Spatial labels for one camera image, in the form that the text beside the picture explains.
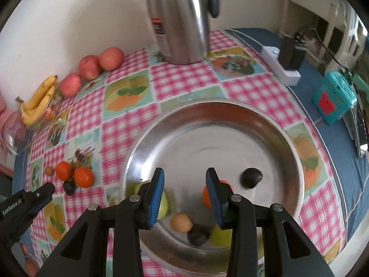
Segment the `brown longan fruit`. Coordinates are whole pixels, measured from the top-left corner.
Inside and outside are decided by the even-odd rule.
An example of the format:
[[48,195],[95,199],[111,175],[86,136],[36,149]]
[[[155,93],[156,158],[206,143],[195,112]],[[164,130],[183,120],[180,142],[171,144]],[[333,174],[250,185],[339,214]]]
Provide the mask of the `brown longan fruit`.
[[47,176],[53,176],[54,175],[54,168],[52,166],[46,166],[45,167],[45,174]]

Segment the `dark chestnut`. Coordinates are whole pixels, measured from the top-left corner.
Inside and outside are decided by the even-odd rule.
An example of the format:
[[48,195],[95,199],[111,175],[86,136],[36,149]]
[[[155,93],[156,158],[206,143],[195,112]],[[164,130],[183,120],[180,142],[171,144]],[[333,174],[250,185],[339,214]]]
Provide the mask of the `dark chestnut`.
[[191,245],[200,247],[207,242],[210,237],[210,230],[206,226],[194,224],[188,231],[187,238]]
[[72,196],[76,191],[76,184],[71,180],[66,180],[63,183],[63,189],[68,196]]
[[263,174],[259,169],[247,168],[241,173],[240,183],[244,188],[253,189],[262,179]]

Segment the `orange tangerine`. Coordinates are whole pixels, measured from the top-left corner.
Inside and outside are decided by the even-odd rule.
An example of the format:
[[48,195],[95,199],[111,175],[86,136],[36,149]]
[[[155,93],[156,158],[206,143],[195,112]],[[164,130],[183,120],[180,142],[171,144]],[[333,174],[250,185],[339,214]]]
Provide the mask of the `orange tangerine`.
[[[220,180],[220,181],[222,183],[228,184],[231,187],[231,189],[233,190],[233,188],[232,188],[231,184],[229,184],[229,182],[227,182],[225,180]],[[203,201],[204,205],[207,208],[211,209],[211,202],[210,202],[210,199],[209,199],[209,194],[208,194],[208,190],[207,190],[207,187],[206,186],[203,188],[202,201]]]
[[80,188],[90,188],[94,184],[94,175],[87,167],[80,166],[74,171],[74,181]]
[[73,175],[73,167],[67,161],[61,161],[55,167],[56,177],[61,181],[69,180]]

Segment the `green jujube right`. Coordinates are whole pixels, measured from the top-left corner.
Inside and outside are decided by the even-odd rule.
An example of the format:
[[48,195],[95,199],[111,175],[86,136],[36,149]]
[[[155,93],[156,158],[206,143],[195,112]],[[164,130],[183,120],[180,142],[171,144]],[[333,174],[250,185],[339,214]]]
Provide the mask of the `green jujube right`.
[[231,246],[232,230],[222,230],[218,227],[218,225],[214,225],[214,227],[210,231],[209,240],[213,246],[221,248],[229,247]]

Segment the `pink flower bouquet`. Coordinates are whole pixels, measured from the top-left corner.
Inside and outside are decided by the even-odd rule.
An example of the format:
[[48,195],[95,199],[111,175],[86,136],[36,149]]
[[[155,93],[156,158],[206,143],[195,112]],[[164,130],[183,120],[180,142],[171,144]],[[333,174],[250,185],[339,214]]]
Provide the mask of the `pink flower bouquet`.
[[29,147],[29,133],[19,111],[9,109],[1,95],[1,161],[5,161],[8,154],[19,155]]

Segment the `dark chestnut bottom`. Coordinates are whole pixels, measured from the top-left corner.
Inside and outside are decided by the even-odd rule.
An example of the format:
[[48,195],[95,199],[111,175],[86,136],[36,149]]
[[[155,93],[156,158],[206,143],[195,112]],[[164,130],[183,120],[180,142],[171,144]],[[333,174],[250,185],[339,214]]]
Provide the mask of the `dark chestnut bottom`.
[[191,245],[200,247],[207,242],[210,237],[210,230],[206,226],[194,224],[188,231],[187,238]]

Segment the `orange tangerine in tray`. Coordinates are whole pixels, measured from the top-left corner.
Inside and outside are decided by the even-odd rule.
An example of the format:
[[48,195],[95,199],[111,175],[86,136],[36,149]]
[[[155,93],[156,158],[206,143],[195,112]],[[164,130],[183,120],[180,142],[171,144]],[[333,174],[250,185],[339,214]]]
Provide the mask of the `orange tangerine in tray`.
[[[220,181],[222,183],[228,184],[231,187],[231,189],[233,190],[233,188],[232,188],[231,184],[229,184],[229,182],[227,182],[225,180],[220,180]],[[208,194],[208,190],[207,190],[207,187],[206,186],[203,188],[202,201],[203,201],[204,205],[207,208],[211,209],[211,202],[210,202],[210,199],[209,199],[209,194]]]

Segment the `brown longan in tray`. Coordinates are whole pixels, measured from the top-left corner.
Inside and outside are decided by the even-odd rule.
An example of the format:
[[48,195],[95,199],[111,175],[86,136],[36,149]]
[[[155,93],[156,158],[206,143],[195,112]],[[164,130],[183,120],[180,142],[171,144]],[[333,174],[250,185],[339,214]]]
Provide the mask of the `brown longan in tray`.
[[187,233],[193,228],[193,223],[187,214],[177,213],[171,218],[170,226],[178,233]]

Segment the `yellow banana bunch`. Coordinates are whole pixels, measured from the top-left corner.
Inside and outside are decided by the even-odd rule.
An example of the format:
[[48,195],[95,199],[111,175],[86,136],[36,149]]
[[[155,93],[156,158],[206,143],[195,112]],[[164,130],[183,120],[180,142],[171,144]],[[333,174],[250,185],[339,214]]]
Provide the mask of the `yellow banana bunch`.
[[56,88],[57,76],[49,76],[39,85],[28,102],[24,102],[19,96],[15,99],[19,104],[21,117],[26,126],[32,126],[43,116],[51,104]]

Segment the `clear plastic fruit container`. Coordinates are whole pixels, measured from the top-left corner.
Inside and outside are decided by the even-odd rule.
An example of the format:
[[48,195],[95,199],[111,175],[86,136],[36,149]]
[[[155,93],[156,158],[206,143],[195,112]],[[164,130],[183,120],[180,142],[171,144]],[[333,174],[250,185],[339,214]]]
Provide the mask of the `clear plastic fruit container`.
[[33,121],[29,128],[33,131],[39,131],[46,127],[61,111],[62,101],[64,100],[60,90],[57,88],[50,98],[47,106],[42,113]]

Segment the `teal box red label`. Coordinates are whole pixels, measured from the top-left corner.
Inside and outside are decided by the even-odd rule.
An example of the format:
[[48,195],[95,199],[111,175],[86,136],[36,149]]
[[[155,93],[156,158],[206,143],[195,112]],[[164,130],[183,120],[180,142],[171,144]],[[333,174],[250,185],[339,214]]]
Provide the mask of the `teal box red label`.
[[339,71],[327,72],[312,99],[327,125],[357,105],[357,94]]

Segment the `red apple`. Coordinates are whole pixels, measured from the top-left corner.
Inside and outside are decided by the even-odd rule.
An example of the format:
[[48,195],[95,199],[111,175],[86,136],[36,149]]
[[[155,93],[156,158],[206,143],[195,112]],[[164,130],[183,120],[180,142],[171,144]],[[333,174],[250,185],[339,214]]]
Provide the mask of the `red apple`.
[[101,68],[105,71],[112,71],[121,66],[125,61],[125,55],[120,48],[110,47],[103,51],[99,57]]
[[77,68],[79,75],[86,80],[94,80],[102,71],[99,58],[95,55],[87,55],[83,57]]

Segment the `blue tablecloth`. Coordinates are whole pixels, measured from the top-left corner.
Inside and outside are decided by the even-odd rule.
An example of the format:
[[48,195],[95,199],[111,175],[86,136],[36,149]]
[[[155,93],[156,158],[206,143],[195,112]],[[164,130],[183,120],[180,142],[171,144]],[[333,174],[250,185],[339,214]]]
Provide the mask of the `blue tablecloth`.
[[303,151],[312,143],[322,159],[320,177],[313,179],[313,171],[307,170],[301,228],[320,251],[348,241],[368,212],[368,160],[358,156],[344,124],[340,95],[325,89],[327,79],[307,61],[299,69],[297,86],[282,85],[260,55],[262,47],[281,44],[266,29],[226,35],[229,44],[242,47],[265,70],[225,83],[228,96],[258,108],[287,131],[302,129]]

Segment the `white power strip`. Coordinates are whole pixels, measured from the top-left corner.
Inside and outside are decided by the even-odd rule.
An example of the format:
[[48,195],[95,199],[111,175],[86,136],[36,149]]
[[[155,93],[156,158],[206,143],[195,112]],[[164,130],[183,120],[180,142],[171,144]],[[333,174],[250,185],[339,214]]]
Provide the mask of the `white power strip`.
[[278,58],[280,55],[280,50],[277,47],[273,46],[263,46],[261,56],[264,62],[268,65],[274,75],[281,81],[281,83],[285,86],[297,86],[301,74],[297,71],[287,71],[280,64]]

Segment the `white wooden chair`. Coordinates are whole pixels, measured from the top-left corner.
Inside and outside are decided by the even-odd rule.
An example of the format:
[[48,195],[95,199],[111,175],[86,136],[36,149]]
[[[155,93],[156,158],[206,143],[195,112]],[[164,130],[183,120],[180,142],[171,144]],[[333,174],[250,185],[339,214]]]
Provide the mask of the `white wooden chair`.
[[349,2],[347,0],[283,0],[280,36],[293,34],[286,28],[288,8],[291,3],[328,23],[323,36],[325,46],[329,45],[335,29],[343,32],[340,46],[335,54],[336,59],[327,63],[326,70],[335,71],[340,64],[350,69],[354,68],[364,52],[368,31]]

